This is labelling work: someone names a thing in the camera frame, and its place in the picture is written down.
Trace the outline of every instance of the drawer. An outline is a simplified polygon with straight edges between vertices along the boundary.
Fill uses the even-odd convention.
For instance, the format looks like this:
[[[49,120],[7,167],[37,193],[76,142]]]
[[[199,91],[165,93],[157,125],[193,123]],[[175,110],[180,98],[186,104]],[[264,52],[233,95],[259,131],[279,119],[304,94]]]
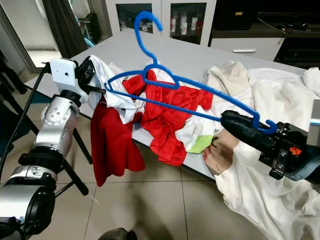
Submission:
[[[281,37],[212,38],[211,48],[273,61],[282,42]]]

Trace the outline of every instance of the white cabinet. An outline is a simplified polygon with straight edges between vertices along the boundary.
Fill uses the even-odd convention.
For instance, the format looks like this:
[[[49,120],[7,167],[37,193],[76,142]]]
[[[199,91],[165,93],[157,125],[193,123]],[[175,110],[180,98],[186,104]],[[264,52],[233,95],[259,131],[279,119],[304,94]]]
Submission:
[[[140,30],[202,46],[208,46],[216,1],[105,0],[113,35],[123,28],[133,28],[137,14],[150,11],[161,21],[163,31],[147,20],[141,23]]]
[[[282,42],[281,37],[212,38],[210,47],[273,61]]]
[[[216,0],[161,0],[162,36],[208,46]]]
[[[136,16],[142,11],[152,12],[161,20],[161,0],[105,0],[112,35],[122,28],[134,28]],[[140,30],[161,35],[154,22],[144,20]]]

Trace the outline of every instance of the blue plastic hanger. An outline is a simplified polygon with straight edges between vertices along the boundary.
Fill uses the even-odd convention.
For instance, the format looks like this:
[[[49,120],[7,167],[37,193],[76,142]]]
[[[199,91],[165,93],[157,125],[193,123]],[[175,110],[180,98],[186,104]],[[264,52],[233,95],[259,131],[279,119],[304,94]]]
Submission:
[[[203,118],[207,118],[207,119],[211,119],[211,120],[214,120],[214,121],[221,122],[221,119],[219,117],[210,116],[210,115],[207,115],[207,114],[203,114],[203,113],[192,111],[192,110],[185,109],[185,108],[182,108],[182,107],[178,107],[178,106],[174,106],[174,105],[171,105],[171,104],[163,103],[163,102],[160,102],[160,101],[155,101],[155,100],[147,99],[147,98],[144,98],[144,97],[135,96],[135,95],[131,95],[131,94],[128,94],[128,93],[116,91],[111,86],[111,82],[113,82],[114,80],[122,78],[122,77],[126,77],[126,76],[131,76],[131,75],[142,75],[142,79],[146,84],[151,84],[151,85],[164,87],[164,88],[168,88],[168,89],[173,89],[173,90],[176,90],[176,89],[178,89],[180,87],[179,82],[183,82],[183,83],[187,83],[187,84],[190,84],[192,86],[198,87],[200,89],[203,89],[205,91],[208,91],[210,93],[213,93],[214,95],[217,95],[217,96],[227,100],[228,102],[233,103],[234,105],[238,106],[239,108],[245,110],[246,112],[248,112],[249,114],[251,114],[253,116],[252,127],[260,130],[264,134],[270,135],[270,134],[273,134],[273,133],[276,132],[278,127],[272,120],[266,120],[265,121],[266,124],[269,125],[268,129],[259,128],[260,115],[259,115],[259,113],[257,111],[255,111],[251,107],[249,107],[249,106],[243,104],[242,102],[234,99],[233,97],[231,97],[231,96],[229,96],[229,95],[227,95],[227,94],[225,94],[225,93],[223,93],[221,91],[218,91],[218,90],[216,90],[214,88],[211,88],[211,87],[209,87],[209,86],[207,86],[207,85],[205,85],[203,83],[196,82],[196,81],[190,80],[190,79],[182,77],[182,76],[174,75],[168,68],[166,68],[165,66],[163,66],[161,64],[158,64],[157,57],[153,53],[149,52],[145,48],[144,44],[142,43],[140,32],[139,32],[139,23],[143,19],[149,19],[151,21],[154,21],[156,26],[157,26],[157,28],[160,31],[163,30],[163,27],[162,27],[161,23],[159,22],[159,20],[151,12],[148,12],[148,11],[140,12],[136,16],[135,21],[134,21],[134,32],[135,32],[135,36],[136,36],[136,39],[138,41],[138,44],[139,44],[141,50],[147,56],[152,58],[153,63],[147,65],[143,70],[126,71],[126,72],[117,74],[114,77],[110,78],[107,81],[107,83],[104,83],[104,87],[105,87],[105,89],[107,91],[109,91],[110,93],[119,94],[119,95],[130,97],[130,98],[133,98],[133,99],[139,99],[139,100],[142,100],[142,101],[145,101],[145,102],[148,102],[148,103],[157,104],[157,105],[160,105],[160,106],[163,106],[163,107],[167,107],[167,108],[170,108],[170,109],[174,109],[174,110],[177,110],[177,111],[182,111],[182,112],[185,112],[185,113],[188,113],[188,114],[197,115],[199,117],[203,117]],[[148,80],[146,77],[147,77],[147,72],[150,69],[161,69],[161,70],[165,71],[173,79],[174,84],[167,84],[167,83],[163,83],[163,82]]]

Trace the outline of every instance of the green cloth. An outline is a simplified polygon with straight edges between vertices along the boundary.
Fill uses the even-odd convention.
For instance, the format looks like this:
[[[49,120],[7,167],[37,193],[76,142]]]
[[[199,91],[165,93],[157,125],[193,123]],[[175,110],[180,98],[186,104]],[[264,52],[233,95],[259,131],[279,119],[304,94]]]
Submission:
[[[202,151],[205,150],[205,148],[211,144],[213,137],[213,135],[198,136],[198,138],[195,141],[195,144],[187,152],[191,154],[202,153]]]

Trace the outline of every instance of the black tripod leg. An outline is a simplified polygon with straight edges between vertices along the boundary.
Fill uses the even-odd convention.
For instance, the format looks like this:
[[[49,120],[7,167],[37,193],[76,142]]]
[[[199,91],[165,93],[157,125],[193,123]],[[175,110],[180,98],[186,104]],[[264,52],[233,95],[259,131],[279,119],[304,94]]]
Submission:
[[[8,82],[8,80],[5,77],[5,75],[1,72],[1,69],[0,69],[0,85],[2,85],[1,88],[2,87],[6,87],[10,93],[12,93],[15,90],[11,86],[11,84]]]
[[[1,89],[1,95],[5,98],[5,100],[8,101],[8,103],[13,107],[18,115],[21,115],[23,113],[24,110],[20,107],[19,103],[17,103],[14,96],[12,96],[12,94],[6,87],[3,87]],[[39,129],[27,115],[24,118],[24,123],[34,132],[35,135],[39,133]]]
[[[70,176],[72,179],[72,182],[76,185],[76,187],[79,189],[79,191],[82,193],[83,196],[88,195],[89,189],[87,186],[81,181],[79,176],[75,173],[75,171],[72,169],[70,164],[67,162],[67,160],[63,160],[62,167],[66,171],[66,173]]]
[[[59,197],[61,194],[63,194],[66,190],[68,190],[74,183],[74,181],[69,182],[67,185],[65,185],[63,188],[61,188],[59,191],[57,191],[54,196],[55,198]]]
[[[83,152],[86,160],[88,161],[88,163],[92,164],[93,162],[92,162],[91,155],[88,152],[88,149],[87,149],[84,141],[82,141],[82,138],[81,138],[81,136],[80,136],[80,134],[79,134],[79,132],[78,132],[78,130],[76,128],[73,130],[73,136],[74,136],[76,142],[78,143],[80,149],[82,150],[82,152]]]
[[[27,92],[26,86],[22,83],[19,76],[15,73],[15,71],[11,68],[7,68],[5,70],[6,75],[11,80],[16,89],[21,93],[25,94]]]

